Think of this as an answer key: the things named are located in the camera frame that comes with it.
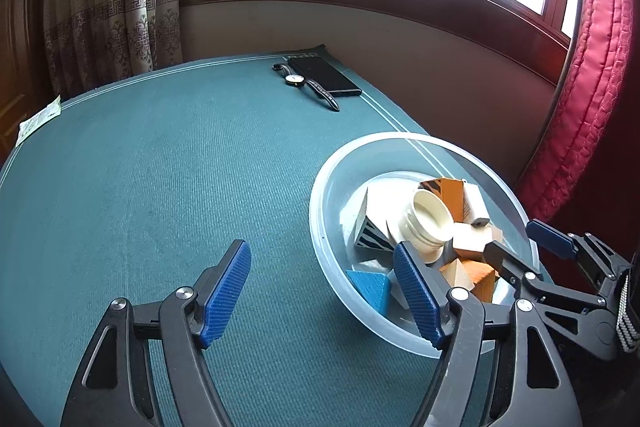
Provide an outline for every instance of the screw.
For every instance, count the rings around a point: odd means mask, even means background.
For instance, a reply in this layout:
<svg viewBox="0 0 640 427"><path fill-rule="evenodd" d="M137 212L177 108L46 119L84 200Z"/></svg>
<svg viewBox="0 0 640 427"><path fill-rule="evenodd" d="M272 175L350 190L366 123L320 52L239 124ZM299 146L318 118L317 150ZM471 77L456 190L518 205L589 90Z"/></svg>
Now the screw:
<svg viewBox="0 0 640 427"><path fill-rule="evenodd" d="M120 311L121 309L124 308L124 306L127 305L127 301L122 298L122 297L118 297L117 299L113 299L113 301L111 301L111 304L109 305L109 308L111 308L113 311L117 312Z"/></svg>
<svg viewBox="0 0 640 427"><path fill-rule="evenodd" d="M178 288L175 291L175 296L178 299L186 300L193 297L193 288L189 288L188 286L183 286L182 288Z"/></svg>
<svg viewBox="0 0 640 427"><path fill-rule="evenodd" d="M451 296L456 301L466 301L469 298L469 292L464 288L456 287L451 289Z"/></svg>
<svg viewBox="0 0 640 427"><path fill-rule="evenodd" d="M516 306L523 312L530 312L533 309L533 304L527 301L527 299L518 299Z"/></svg>

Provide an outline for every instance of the transparent bowl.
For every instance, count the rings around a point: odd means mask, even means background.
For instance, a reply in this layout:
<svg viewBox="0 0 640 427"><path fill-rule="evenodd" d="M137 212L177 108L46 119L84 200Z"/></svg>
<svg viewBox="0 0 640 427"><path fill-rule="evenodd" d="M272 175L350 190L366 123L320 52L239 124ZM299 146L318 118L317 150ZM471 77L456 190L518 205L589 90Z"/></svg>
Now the transparent bowl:
<svg viewBox="0 0 640 427"><path fill-rule="evenodd" d="M475 156L430 136L382 132L349 142L324 163L309 201L316 256L340 301L382 339L431 358L439 357L440 352L420 336L411 312L391 298L387 316L380 315L357 292L345 270L388 273L393 268L388 252L354 247L355 219L367 185L393 180L417 186L424 179L440 176L479 185L492 223L504 232L505 244L521 259L540 267L536 244L525 233L527 215L511 189ZM513 299L513 288L499 280L493 302L510 305ZM484 343L482 351L492 349L492 344Z"/></svg>

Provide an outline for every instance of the smartphone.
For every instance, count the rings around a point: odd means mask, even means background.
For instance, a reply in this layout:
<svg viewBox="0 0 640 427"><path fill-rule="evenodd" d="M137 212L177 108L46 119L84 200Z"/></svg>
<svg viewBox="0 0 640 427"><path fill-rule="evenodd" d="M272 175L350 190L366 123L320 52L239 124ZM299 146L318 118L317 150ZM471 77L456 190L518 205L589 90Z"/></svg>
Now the smartphone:
<svg viewBox="0 0 640 427"><path fill-rule="evenodd" d="M290 58L287 64L305 78L315 80L332 96L359 96L362 90L322 57Z"/></svg>

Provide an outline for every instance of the wooden cabinet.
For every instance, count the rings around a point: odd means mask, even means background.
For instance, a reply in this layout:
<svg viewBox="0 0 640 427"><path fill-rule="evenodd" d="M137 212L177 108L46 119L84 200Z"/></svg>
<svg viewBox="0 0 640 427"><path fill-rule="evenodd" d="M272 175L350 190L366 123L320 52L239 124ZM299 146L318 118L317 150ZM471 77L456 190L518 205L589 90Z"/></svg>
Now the wooden cabinet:
<svg viewBox="0 0 640 427"><path fill-rule="evenodd" d="M20 122L52 99L42 0L0 0L0 165L14 147Z"/></svg>

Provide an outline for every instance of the green tablecloth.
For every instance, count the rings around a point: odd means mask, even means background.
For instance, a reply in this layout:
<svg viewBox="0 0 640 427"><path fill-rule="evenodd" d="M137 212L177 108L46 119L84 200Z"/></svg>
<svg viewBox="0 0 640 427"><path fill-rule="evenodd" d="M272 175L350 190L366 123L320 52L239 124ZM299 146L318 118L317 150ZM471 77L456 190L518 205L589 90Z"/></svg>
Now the green tablecloth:
<svg viewBox="0 0 640 427"><path fill-rule="evenodd" d="M340 70L345 68L324 55ZM271 71L281 54L217 58L89 92L0 174L0 362L46 427L108 303L164 298L247 240L252 271L206 359L242 426L408 425L435 360L397 349L335 297L308 233L324 161L354 138L424 132L364 93L328 110ZM164 423L179 425L151 342ZM490 361L482 357L482 373ZM487 378L477 379L468 425Z"/></svg>

